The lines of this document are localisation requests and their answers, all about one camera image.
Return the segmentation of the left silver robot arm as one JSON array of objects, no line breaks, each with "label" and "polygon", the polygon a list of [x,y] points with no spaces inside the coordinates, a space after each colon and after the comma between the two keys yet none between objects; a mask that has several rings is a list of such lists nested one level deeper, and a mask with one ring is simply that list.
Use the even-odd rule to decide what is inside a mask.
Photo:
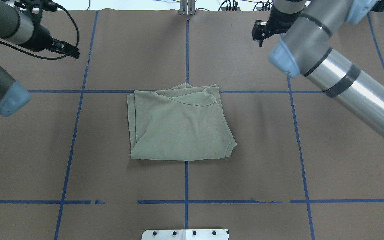
[{"label": "left silver robot arm", "polygon": [[[53,38],[41,24],[43,12],[63,10],[76,29],[76,43],[71,45]],[[64,6],[52,0],[16,0],[10,6],[0,0],[0,44],[42,60],[60,60],[80,56],[79,28]],[[28,90],[0,66],[0,115],[9,117],[31,99]]]}]

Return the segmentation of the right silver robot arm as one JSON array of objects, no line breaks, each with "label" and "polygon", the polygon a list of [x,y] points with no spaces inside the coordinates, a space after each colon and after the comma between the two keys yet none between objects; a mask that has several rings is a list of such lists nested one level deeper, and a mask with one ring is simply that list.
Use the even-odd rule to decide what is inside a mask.
[{"label": "right silver robot arm", "polygon": [[282,34],[268,59],[290,78],[309,79],[384,138],[384,86],[328,41],[344,24],[357,24],[375,0],[274,0],[267,21],[256,20],[252,39]]}]

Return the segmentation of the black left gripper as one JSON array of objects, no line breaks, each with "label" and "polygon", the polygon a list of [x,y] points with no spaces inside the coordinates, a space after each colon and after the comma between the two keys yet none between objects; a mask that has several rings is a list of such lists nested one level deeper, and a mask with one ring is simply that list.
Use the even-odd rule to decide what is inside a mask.
[{"label": "black left gripper", "polygon": [[80,56],[78,47],[51,37],[49,30],[41,24],[34,26],[33,34],[29,39],[29,50],[32,52],[49,50],[75,59],[79,59]]}]

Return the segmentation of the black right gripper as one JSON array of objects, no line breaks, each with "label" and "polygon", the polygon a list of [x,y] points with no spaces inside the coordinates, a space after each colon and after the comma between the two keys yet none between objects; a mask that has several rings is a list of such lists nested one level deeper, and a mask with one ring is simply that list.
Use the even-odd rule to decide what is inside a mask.
[{"label": "black right gripper", "polygon": [[276,34],[284,34],[294,24],[302,10],[284,13],[273,7],[269,19],[265,22],[256,20],[252,29],[252,39],[262,47],[263,41]]}]

